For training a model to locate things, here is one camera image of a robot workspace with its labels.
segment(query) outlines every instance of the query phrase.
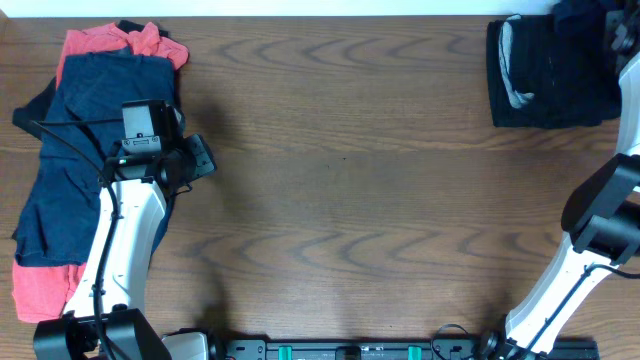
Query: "blue cloth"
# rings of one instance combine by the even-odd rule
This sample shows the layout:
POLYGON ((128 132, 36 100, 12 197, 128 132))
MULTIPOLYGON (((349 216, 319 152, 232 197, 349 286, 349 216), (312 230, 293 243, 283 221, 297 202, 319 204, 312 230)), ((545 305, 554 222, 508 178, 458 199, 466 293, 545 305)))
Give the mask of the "blue cloth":
MULTIPOLYGON (((69 56, 62 82, 45 121, 67 122, 122 117, 122 103, 142 99, 173 102, 171 62, 122 53, 69 56)), ((99 167, 114 141, 124 137, 121 122, 50 127, 99 167)), ((15 232, 15 259, 21 266, 80 265, 87 261, 98 225, 98 177, 77 154, 42 134, 40 168, 15 232)), ((173 201, 154 241, 167 229, 173 201)))

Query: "pile of clothes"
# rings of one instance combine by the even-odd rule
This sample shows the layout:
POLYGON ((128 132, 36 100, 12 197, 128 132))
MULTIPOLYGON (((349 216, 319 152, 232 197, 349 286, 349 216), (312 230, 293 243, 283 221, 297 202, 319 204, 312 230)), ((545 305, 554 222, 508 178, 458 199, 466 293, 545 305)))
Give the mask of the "pile of clothes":
POLYGON ((614 0, 563 0, 547 16, 487 28, 487 79, 496 127, 596 126, 620 116, 607 65, 605 16, 614 0))
MULTIPOLYGON (((42 141, 40 167, 13 238, 13 297, 18 318, 57 319, 82 278, 98 225, 100 185, 76 153, 41 133, 32 121, 78 122, 122 118, 122 103, 158 99, 177 104, 176 71, 187 48, 153 23, 128 21, 69 30, 53 80, 13 123, 42 141)), ((124 138, 122 122, 52 126, 51 131, 102 167, 124 138)), ((173 201, 167 204, 153 249, 164 236, 173 201)))

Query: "wooden table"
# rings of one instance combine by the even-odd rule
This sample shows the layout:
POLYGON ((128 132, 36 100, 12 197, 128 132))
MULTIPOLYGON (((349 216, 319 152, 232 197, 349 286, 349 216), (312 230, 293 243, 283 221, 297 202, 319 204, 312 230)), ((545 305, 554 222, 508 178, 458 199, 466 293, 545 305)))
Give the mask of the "wooden table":
MULTIPOLYGON (((111 20, 0 27, 0 357, 33 357, 34 326, 11 297, 10 236, 40 143, 11 111, 49 82, 66 29, 111 20)), ((191 51, 180 72, 187 128, 220 168, 179 198, 153 258, 146 315, 158 333, 415 338, 445 323, 479 333, 531 289, 567 197, 614 149, 617 121, 493 127, 491 18, 154 20, 191 51)), ((640 283, 608 279, 563 334, 595 337, 605 359, 636 357, 638 298, 640 283)))

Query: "black cable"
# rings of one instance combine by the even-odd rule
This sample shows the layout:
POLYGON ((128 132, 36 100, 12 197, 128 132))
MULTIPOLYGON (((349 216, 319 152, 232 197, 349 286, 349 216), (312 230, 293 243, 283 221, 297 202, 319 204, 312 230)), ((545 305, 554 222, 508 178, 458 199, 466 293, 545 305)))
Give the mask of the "black cable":
POLYGON ((540 340, 544 332, 547 331, 549 326, 551 326, 551 324, 558 317, 560 312, 562 312, 562 309, 564 309, 564 307, 567 305, 569 300, 571 300, 571 297, 578 291, 578 288, 580 288, 580 286, 584 283, 584 281, 587 280, 589 276, 591 276, 591 273, 593 272, 593 270, 596 270, 596 269, 607 270, 625 279, 640 279, 640 274, 630 274, 607 265, 593 264, 593 265, 590 265, 589 267, 585 267, 584 272, 580 276, 580 279, 578 279, 576 284, 573 285, 571 290, 569 290, 569 293, 567 293, 567 296, 565 296, 564 299, 562 299, 562 301, 560 302, 560 305, 558 305, 558 307, 553 312, 553 314, 551 314, 551 316, 545 320, 544 325, 542 325, 540 330, 536 333, 536 336, 533 338, 533 340, 531 340, 524 354, 522 354, 519 357, 520 360, 524 360, 526 358, 527 354, 531 352, 531 349, 533 349, 533 347, 536 345, 538 340, 540 340))
POLYGON ((36 124, 44 125, 44 126, 85 126, 85 125, 93 125, 93 124, 106 124, 112 122, 121 122, 122 119, 104 119, 104 120, 89 120, 89 121, 63 121, 63 122, 54 122, 54 121, 34 121, 36 124))
POLYGON ((174 193, 173 195, 171 195, 171 197, 178 197, 178 195, 180 195, 180 194, 186 194, 188 192, 191 192, 191 190, 193 190, 193 186, 191 186, 191 184, 189 184, 188 182, 185 182, 184 185, 187 187, 187 190, 178 191, 178 192, 174 193))
POLYGON ((118 199, 116 198, 115 192, 111 188, 111 181, 109 181, 104 176, 104 174, 102 173, 102 170, 100 170, 100 168, 98 168, 98 166, 94 164, 93 161, 91 161, 85 154, 83 154, 82 151, 80 151, 78 148, 76 148, 75 146, 73 146, 72 144, 70 144, 69 142, 67 142, 57 134, 55 134, 53 131, 47 129, 41 123, 37 121, 33 121, 33 123, 36 124, 36 126, 39 127, 40 130, 42 130, 44 133, 50 135, 51 137, 59 141, 61 144, 65 145, 66 147, 71 149, 73 152, 77 153, 84 161, 86 161, 87 164, 91 168, 93 168, 93 170, 95 170, 95 172, 98 174, 98 176, 100 177, 100 180, 102 180, 102 183, 106 186, 107 191, 109 192, 109 197, 111 198, 111 203, 113 206, 113 211, 111 212, 111 224, 109 225, 107 239, 105 240, 104 247, 102 249, 102 255, 100 256, 100 262, 98 263, 98 271, 96 272, 96 280, 95 280, 95 283, 93 284, 92 290, 93 290, 93 313, 95 317, 96 332, 98 333, 98 338, 102 343, 102 349, 107 354, 107 357, 109 357, 109 359, 111 360, 116 360, 116 357, 113 354, 113 350, 111 349, 110 340, 107 337, 107 334, 104 330, 104 324, 102 323, 100 307, 102 305, 101 304, 102 303, 102 282, 104 277, 104 269, 106 266, 107 258, 109 256, 109 249, 111 249, 111 242, 113 240, 113 234, 115 233, 116 223, 120 218, 118 199))
MULTIPOLYGON (((460 326, 458 324, 445 324, 445 325, 442 325, 440 327, 440 329, 438 329, 438 331, 436 331, 436 333, 433 335, 433 338, 431 338, 431 358, 434 358, 433 355, 436 355, 437 357, 440 358, 440 360, 447 360, 442 355, 440 355, 440 350, 435 349, 435 347, 436 347, 435 342, 436 342, 436 340, 438 338, 438 335, 443 330, 451 329, 451 328, 460 329, 465 333, 465 335, 467 335, 467 337, 471 338, 471 335, 469 335, 469 332, 467 330, 465 330, 465 328, 463 328, 462 326, 460 326)), ((473 351, 472 351, 471 355, 469 355, 467 357, 464 357, 461 360, 470 360, 472 358, 473 358, 473 351)))

